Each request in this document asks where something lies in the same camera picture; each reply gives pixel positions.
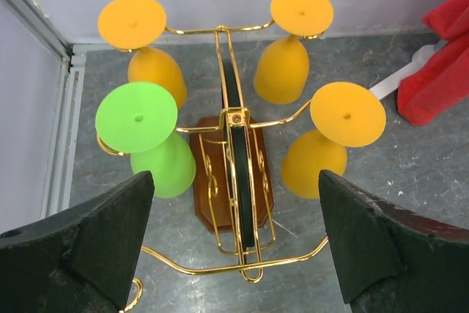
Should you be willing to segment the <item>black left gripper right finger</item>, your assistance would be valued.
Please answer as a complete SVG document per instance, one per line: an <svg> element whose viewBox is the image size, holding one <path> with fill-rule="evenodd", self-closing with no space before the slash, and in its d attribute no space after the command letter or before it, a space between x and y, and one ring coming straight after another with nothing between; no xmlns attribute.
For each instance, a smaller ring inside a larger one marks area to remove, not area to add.
<svg viewBox="0 0 469 313"><path fill-rule="evenodd" d="M322 170L320 204L353 312L467 312L468 230L421 216Z"/></svg>

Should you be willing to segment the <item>green plastic goblet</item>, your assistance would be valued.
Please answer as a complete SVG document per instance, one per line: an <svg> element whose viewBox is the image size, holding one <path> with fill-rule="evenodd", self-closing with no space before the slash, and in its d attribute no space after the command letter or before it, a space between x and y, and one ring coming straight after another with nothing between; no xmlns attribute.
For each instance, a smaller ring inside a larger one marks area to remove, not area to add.
<svg viewBox="0 0 469 313"><path fill-rule="evenodd" d="M133 82L103 98L95 130L104 147L129 156L134 174L151 172L154 196L169 199L186 192L196 176L193 153L176 129L177 118L178 107L169 91Z"/></svg>

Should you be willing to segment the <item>white stand foot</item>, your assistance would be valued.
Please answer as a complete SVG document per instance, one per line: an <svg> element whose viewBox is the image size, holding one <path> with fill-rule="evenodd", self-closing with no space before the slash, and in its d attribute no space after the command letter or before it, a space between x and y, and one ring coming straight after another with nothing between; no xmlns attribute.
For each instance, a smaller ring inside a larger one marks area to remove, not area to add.
<svg viewBox="0 0 469 313"><path fill-rule="evenodd" d="M378 99L390 95L396 91L400 82L412 74L418 72L439 50L448 44L446 40L439 40L434 45L424 45L420 47L412 56L411 62L404 67L398 69L396 72L384 78L379 83L372 86L369 91Z"/></svg>

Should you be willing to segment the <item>red cloth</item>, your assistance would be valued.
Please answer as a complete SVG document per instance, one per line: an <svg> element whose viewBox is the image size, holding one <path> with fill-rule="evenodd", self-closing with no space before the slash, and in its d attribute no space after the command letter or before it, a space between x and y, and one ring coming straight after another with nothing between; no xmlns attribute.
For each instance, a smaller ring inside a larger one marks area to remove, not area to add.
<svg viewBox="0 0 469 313"><path fill-rule="evenodd" d="M468 0L447 0L422 22L447 44L399 84L397 110L417 126L468 97Z"/></svg>

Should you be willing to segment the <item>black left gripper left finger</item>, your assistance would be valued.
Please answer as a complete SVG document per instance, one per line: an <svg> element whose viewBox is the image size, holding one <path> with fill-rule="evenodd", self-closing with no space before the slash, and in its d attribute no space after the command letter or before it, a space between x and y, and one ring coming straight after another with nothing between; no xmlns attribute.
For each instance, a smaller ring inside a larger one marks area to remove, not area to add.
<svg viewBox="0 0 469 313"><path fill-rule="evenodd" d="M1 234L2 312L120 312L154 194L150 172Z"/></svg>

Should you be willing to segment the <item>orange plastic goblet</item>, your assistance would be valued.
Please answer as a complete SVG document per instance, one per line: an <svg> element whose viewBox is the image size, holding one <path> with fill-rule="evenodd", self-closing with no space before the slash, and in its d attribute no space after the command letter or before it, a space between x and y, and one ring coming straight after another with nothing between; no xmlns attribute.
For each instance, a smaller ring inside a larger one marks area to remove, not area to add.
<svg viewBox="0 0 469 313"><path fill-rule="evenodd" d="M347 166L347 148L378 140L386 125L380 100L368 89L336 81L319 88L309 104L315 129L298 137L281 165L281 178L295 195L316 199L319 175L330 170L340 176Z"/></svg>
<svg viewBox="0 0 469 313"><path fill-rule="evenodd" d="M330 0L271 0L270 14L288 36L262 53L254 88L269 103L289 104L301 96L309 76L309 54L300 38L322 35L333 22L333 5Z"/></svg>
<svg viewBox="0 0 469 313"><path fill-rule="evenodd" d="M188 95L176 60L152 47L166 30L166 12L157 0L113 0L97 19L100 36L113 48L132 53L128 81L149 82L166 89L181 108Z"/></svg>

